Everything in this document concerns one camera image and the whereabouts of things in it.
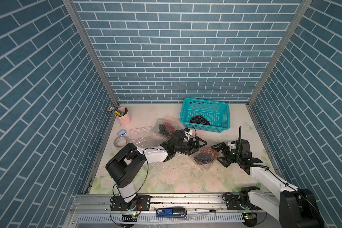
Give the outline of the red grape bunch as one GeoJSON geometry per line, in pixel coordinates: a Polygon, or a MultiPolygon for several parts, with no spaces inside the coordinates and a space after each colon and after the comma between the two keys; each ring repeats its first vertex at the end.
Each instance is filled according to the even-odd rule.
{"type": "Polygon", "coordinates": [[[171,123],[169,123],[169,122],[164,122],[164,123],[163,123],[163,126],[164,126],[165,129],[166,129],[167,131],[169,131],[169,132],[175,131],[175,127],[174,127],[171,123]]]}
{"type": "Polygon", "coordinates": [[[203,147],[203,148],[201,148],[200,153],[208,155],[212,159],[216,159],[219,156],[219,153],[217,151],[215,151],[214,149],[212,149],[211,147],[203,147]]]}

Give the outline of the clear clamshell container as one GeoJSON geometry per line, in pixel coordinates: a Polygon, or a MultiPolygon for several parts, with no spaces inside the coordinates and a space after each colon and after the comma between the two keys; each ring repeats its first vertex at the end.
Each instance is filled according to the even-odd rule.
{"type": "Polygon", "coordinates": [[[137,147],[156,147],[160,144],[160,139],[154,134],[153,127],[139,127],[131,129],[129,132],[129,142],[137,147]]]}
{"type": "Polygon", "coordinates": [[[153,133],[162,136],[162,137],[170,137],[177,129],[179,128],[179,124],[176,122],[172,122],[166,119],[158,119],[154,128],[153,133]]]}
{"type": "Polygon", "coordinates": [[[192,155],[193,161],[203,170],[207,171],[219,157],[219,153],[211,147],[202,147],[192,155]]]}

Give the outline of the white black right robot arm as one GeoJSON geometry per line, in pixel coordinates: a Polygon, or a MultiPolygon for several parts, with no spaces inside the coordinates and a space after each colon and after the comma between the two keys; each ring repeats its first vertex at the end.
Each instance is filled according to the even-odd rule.
{"type": "Polygon", "coordinates": [[[244,187],[239,192],[239,204],[245,210],[260,208],[279,221],[283,228],[323,228],[325,222],[313,193],[278,177],[259,158],[252,156],[247,140],[213,145],[222,154],[217,160],[229,167],[236,163],[249,176],[268,188],[270,195],[256,186],[244,187]]]}

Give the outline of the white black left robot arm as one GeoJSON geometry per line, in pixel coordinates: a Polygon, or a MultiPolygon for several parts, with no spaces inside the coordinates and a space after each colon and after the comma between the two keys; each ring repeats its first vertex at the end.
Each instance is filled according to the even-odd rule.
{"type": "Polygon", "coordinates": [[[144,164],[155,162],[167,162],[177,153],[190,156],[208,143],[198,136],[188,138],[182,132],[170,136],[157,147],[141,148],[133,143],[125,145],[105,165],[110,177],[114,180],[124,203],[130,204],[137,201],[138,190],[134,188],[133,180],[144,164]]]}

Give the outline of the dark grape bunch in basket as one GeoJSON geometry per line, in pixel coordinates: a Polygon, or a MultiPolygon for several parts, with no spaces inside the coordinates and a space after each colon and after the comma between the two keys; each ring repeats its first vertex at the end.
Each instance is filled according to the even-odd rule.
{"type": "Polygon", "coordinates": [[[211,125],[204,116],[194,116],[190,119],[190,122],[193,124],[211,125]]]}

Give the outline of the teal plastic basket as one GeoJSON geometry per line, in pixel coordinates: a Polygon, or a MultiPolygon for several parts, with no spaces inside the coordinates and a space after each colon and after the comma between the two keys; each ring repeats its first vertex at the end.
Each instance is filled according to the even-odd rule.
{"type": "Polygon", "coordinates": [[[180,122],[184,127],[193,127],[197,130],[222,133],[230,129],[229,105],[223,102],[186,98],[182,103],[180,122]],[[210,124],[192,122],[192,118],[202,116],[210,124]]]}

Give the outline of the small blue stapler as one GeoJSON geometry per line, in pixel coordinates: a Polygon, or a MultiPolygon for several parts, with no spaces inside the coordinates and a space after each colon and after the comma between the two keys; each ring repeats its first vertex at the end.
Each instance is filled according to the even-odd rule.
{"type": "Polygon", "coordinates": [[[117,133],[117,136],[118,137],[122,137],[122,136],[124,136],[124,135],[126,135],[126,130],[121,130],[121,131],[119,131],[118,133],[117,133]]]}

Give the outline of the pink pen cup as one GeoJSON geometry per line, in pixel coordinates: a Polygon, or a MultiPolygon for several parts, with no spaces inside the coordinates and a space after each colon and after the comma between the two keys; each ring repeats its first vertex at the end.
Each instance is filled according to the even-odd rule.
{"type": "Polygon", "coordinates": [[[119,107],[117,110],[120,111],[120,115],[116,115],[116,119],[119,124],[121,126],[128,126],[132,122],[128,108],[119,107]]]}

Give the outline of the blue black handheld device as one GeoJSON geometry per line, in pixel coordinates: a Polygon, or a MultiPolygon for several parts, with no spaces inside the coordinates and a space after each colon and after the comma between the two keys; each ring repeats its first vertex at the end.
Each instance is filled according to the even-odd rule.
{"type": "Polygon", "coordinates": [[[156,210],[157,218],[185,218],[187,210],[183,207],[159,208],[156,210]]]}

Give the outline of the tape roll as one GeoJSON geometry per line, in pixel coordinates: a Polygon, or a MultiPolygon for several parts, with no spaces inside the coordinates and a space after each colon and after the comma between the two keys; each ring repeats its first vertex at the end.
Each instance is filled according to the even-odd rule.
{"type": "Polygon", "coordinates": [[[128,138],[126,136],[119,136],[114,140],[114,147],[123,148],[128,144],[128,138]]]}

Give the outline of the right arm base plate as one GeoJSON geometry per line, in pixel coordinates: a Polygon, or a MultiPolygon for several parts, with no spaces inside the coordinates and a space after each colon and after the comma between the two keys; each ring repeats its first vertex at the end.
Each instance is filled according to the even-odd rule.
{"type": "Polygon", "coordinates": [[[227,210],[251,210],[251,211],[257,211],[261,208],[254,206],[252,204],[242,204],[240,200],[239,194],[233,194],[233,193],[224,193],[222,195],[222,199],[226,203],[227,210]]]}

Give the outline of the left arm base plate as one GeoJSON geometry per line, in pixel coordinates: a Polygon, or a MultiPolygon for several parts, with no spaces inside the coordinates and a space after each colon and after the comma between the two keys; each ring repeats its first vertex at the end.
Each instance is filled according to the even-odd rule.
{"type": "Polygon", "coordinates": [[[114,196],[111,203],[111,211],[149,211],[151,203],[150,195],[137,195],[135,198],[126,202],[120,195],[114,196]]]}

